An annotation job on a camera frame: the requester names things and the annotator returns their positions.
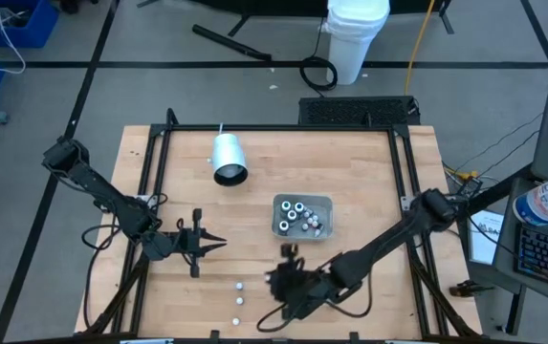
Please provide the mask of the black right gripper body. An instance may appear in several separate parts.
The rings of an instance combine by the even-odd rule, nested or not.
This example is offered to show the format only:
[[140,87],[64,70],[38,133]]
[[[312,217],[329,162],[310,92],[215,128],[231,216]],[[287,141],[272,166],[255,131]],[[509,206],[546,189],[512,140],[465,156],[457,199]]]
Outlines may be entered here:
[[298,245],[283,244],[279,265],[279,301],[284,304],[283,320],[304,319],[312,314],[337,291],[329,274],[322,269],[305,270],[305,260],[298,257]]

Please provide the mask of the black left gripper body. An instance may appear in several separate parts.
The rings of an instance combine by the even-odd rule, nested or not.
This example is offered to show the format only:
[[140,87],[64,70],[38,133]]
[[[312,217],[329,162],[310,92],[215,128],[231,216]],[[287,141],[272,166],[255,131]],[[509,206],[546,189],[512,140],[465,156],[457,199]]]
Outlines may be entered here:
[[192,227],[185,227],[184,219],[180,218],[176,227],[178,232],[175,237],[174,253],[181,253],[189,265],[189,274],[192,278],[200,277],[199,259],[201,257],[200,240],[202,209],[194,208],[192,211]]

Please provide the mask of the grey plastic bin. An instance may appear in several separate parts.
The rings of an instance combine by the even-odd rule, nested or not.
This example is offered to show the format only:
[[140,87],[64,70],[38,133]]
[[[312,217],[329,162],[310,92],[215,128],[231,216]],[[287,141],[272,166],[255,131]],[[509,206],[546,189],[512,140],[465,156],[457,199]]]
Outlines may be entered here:
[[[297,213],[297,219],[289,223],[286,220],[286,213],[280,209],[280,204],[283,201],[289,201],[292,204],[294,210],[295,203],[301,202],[305,207],[311,208],[314,213],[308,216],[307,213]],[[315,237],[316,229],[309,225],[307,231],[301,229],[301,225],[307,224],[307,219],[317,215],[320,223],[320,230],[322,231],[319,237]],[[290,229],[287,236],[279,235],[278,224],[281,221],[287,221],[290,224]],[[326,196],[318,195],[305,195],[305,194],[277,194],[273,199],[273,215],[271,232],[273,235],[285,239],[287,241],[299,242],[299,241],[323,241],[330,238],[333,235],[333,203],[330,198]]]

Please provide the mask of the silver spotlight lamp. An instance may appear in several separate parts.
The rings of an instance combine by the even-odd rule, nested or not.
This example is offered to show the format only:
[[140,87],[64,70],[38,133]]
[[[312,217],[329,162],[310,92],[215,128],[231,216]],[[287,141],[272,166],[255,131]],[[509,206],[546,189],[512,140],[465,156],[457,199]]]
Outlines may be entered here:
[[208,162],[213,170],[213,179],[219,185],[237,186],[248,178],[246,156],[239,138],[225,132],[223,122],[219,125],[218,135],[213,139]]

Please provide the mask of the black and brown clamp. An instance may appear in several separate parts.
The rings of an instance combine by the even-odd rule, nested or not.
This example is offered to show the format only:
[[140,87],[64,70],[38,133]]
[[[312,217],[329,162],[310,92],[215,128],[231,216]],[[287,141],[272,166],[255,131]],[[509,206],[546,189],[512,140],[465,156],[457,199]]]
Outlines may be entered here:
[[487,287],[472,280],[466,280],[462,283],[456,284],[455,286],[449,287],[449,293],[451,296],[467,298],[475,297],[481,292],[492,289],[493,287]]

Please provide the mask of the black perforated computer case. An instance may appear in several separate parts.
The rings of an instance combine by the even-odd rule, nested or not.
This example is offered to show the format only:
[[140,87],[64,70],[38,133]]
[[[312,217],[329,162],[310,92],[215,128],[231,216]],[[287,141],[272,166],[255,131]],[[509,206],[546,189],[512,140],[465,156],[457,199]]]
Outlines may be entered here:
[[299,103],[299,124],[420,125],[414,97],[305,97]]

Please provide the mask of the white paper sheet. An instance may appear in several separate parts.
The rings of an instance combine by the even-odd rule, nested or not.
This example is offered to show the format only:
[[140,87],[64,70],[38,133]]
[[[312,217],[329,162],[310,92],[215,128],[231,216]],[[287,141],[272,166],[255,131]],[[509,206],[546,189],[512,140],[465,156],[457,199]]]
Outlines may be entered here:
[[472,262],[483,265],[493,263],[503,220],[503,215],[488,210],[479,211],[471,216],[469,253]]

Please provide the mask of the black rod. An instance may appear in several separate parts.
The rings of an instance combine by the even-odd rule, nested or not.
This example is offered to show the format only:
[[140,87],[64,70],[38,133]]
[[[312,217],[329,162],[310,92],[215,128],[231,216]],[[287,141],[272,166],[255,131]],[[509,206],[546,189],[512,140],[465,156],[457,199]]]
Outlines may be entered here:
[[226,48],[229,48],[233,51],[236,51],[242,55],[246,55],[248,57],[262,60],[262,61],[271,61],[273,58],[270,54],[261,53],[260,51],[253,49],[249,46],[246,46],[244,44],[241,44],[237,41],[234,41],[226,36],[223,36],[217,32],[213,32],[207,28],[204,28],[200,25],[194,24],[192,26],[192,31],[212,42],[215,42],[221,46],[224,46]]

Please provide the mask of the grey desk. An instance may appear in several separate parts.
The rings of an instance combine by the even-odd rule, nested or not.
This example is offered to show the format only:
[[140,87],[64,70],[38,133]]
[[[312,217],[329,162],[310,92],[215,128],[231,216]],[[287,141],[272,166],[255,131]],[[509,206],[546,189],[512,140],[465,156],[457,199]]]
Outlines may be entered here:
[[[499,273],[511,278],[517,284],[524,285],[529,290],[548,297],[548,283],[516,272],[514,270],[515,257],[506,250],[506,248],[508,248],[510,251],[515,251],[516,228],[519,226],[519,221],[513,213],[513,201],[517,196],[531,190],[534,187],[535,185],[530,181],[523,179],[515,179],[513,181],[506,211],[504,213],[504,222],[499,234],[499,246],[495,251],[493,259],[493,266]],[[537,227],[536,231],[548,234],[548,226]]]

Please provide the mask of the white trash bin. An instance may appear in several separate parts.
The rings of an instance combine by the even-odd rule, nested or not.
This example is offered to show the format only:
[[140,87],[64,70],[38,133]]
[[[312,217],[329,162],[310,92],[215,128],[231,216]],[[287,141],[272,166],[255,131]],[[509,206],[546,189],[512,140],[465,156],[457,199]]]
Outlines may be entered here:
[[354,83],[366,53],[390,12],[389,0],[328,0],[323,25],[330,34],[327,60],[337,70],[338,84]]

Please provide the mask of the large blue storage bin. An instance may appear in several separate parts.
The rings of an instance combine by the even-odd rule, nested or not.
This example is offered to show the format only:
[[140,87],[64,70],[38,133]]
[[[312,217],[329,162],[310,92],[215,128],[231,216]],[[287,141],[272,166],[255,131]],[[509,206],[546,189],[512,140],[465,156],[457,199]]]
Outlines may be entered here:
[[[15,48],[45,46],[58,19],[49,0],[0,0],[3,27]],[[8,47],[0,29],[0,47]]]

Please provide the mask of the black metal table frame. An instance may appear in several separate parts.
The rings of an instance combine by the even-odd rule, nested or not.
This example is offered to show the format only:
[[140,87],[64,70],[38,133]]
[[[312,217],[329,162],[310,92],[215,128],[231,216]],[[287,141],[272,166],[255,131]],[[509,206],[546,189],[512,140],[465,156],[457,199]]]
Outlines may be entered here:
[[[411,168],[411,158],[400,158],[394,130],[389,127],[299,126],[234,124],[231,131],[245,145],[251,171],[245,183],[218,186],[205,175],[206,149],[214,127],[206,124],[151,124],[123,130],[112,182],[126,193],[151,189],[164,192],[164,227],[172,230],[177,218],[193,207],[207,211],[210,227],[229,236],[224,252],[206,259],[199,278],[185,274],[182,259],[168,259],[140,268],[129,302],[133,308],[122,320],[79,330],[80,343],[129,341],[182,342],[341,342],[382,340],[394,327],[413,326],[427,342],[457,344],[476,342],[481,336],[453,308],[436,286],[435,278],[421,262],[421,251],[409,241],[395,250],[403,259],[401,271],[390,272],[385,284],[401,284],[393,295],[403,305],[397,311],[372,312],[352,319],[323,306],[309,317],[283,321],[277,331],[256,328],[259,314],[274,315],[279,305],[264,286],[256,287],[248,306],[232,307],[228,301],[230,281],[242,277],[255,284],[262,269],[274,262],[275,242],[263,229],[265,203],[271,192],[261,178],[277,171],[295,149],[310,153],[322,145],[331,148],[331,159],[347,158],[352,147],[363,147],[375,157],[388,157],[382,168],[384,194],[366,196],[368,204],[382,207],[385,221],[404,215],[400,198],[404,191],[402,172]],[[234,326],[233,318],[240,324]]]

